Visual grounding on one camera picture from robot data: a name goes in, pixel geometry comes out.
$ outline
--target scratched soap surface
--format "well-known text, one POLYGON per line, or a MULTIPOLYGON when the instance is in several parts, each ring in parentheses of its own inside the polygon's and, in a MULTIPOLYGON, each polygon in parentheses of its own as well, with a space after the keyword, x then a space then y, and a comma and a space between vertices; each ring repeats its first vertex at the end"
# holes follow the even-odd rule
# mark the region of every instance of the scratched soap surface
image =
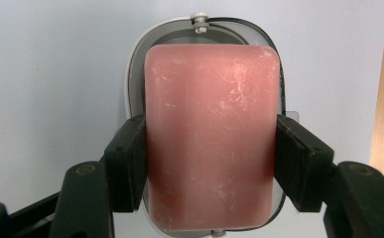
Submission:
POLYGON ((271 215, 279 59, 269 47, 159 45, 145 62, 149 214, 166 231, 271 215))

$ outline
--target screw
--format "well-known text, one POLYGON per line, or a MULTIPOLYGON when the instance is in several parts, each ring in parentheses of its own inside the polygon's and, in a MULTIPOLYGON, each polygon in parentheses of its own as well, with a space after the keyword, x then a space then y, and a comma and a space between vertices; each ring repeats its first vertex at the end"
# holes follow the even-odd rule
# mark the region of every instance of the screw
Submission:
POLYGON ((206 33, 209 24, 207 23, 208 15, 206 13, 196 13, 191 15, 192 26, 197 34, 206 33))
POLYGON ((78 176, 84 176, 84 175, 87 175, 89 173, 92 173, 96 170, 96 167, 93 166, 93 165, 83 165, 79 168, 76 169, 76 174, 78 176))
POLYGON ((210 232, 212 237, 226 237, 226 232, 224 230, 212 230, 210 232))

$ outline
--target white background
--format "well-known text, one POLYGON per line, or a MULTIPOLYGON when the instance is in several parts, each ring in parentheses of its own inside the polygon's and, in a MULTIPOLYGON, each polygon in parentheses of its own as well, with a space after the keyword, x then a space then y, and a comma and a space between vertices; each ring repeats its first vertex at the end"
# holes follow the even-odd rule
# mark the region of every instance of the white background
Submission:
MULTIPOLYGON (((384 1, 0 1, 0 201, 12 213, 98 160, 126 120, 124 73, 153 25, 195 12, 251 21, 275 42, 287 109, 335 150, 368 163, 384 47, 384 1)), ((117 237, 158 237, 144 212, 117 237)), ((325 237, 290 202, 269 226, 230 237, 325 237)))

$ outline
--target pink soap bar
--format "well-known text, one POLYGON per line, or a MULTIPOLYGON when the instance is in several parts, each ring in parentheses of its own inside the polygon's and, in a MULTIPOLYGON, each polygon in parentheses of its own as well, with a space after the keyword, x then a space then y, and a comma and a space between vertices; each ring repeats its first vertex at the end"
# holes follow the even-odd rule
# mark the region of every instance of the pink soap bar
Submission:
POLYGON ((279 59, 269 47, 159 45, 145 62, 149 214, 166 231, 271 215, 279 59))

